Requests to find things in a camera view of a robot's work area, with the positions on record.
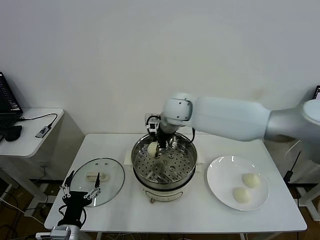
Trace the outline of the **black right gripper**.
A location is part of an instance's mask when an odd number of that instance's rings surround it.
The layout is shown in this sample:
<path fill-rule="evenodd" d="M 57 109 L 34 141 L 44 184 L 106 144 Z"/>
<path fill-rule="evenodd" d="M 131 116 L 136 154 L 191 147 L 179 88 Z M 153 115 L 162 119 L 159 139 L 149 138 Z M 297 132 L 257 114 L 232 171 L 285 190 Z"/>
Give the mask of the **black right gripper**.
<path fill-rule="evenodd" d="M 167 142 L 173 137 L 172 133 L 165 133 L 161 129 L 157 131 L 158 146 L 155 149 L 154 158 L 158 159 L 166 152 Z"/>

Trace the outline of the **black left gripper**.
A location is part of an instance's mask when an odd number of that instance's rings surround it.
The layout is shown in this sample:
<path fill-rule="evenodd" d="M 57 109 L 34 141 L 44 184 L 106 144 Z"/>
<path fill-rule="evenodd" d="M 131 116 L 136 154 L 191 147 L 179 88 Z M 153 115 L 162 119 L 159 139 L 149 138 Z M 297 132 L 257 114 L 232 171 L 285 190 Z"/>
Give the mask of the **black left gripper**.
<path fill-rule="evenodd" d="M 94 188 L 89 191 L 71 191 L 71 182 L 75 171 L 73 170 L 70 175 L 65 179 L 60 189 L 63 192 L 62 201 L 66 205 L 63 220 L 65 222 L 79 222 L 85 206 L 88 205 L 88 200 L 96 198 L 100 192 L 100 172 L 95 175 Z"/>

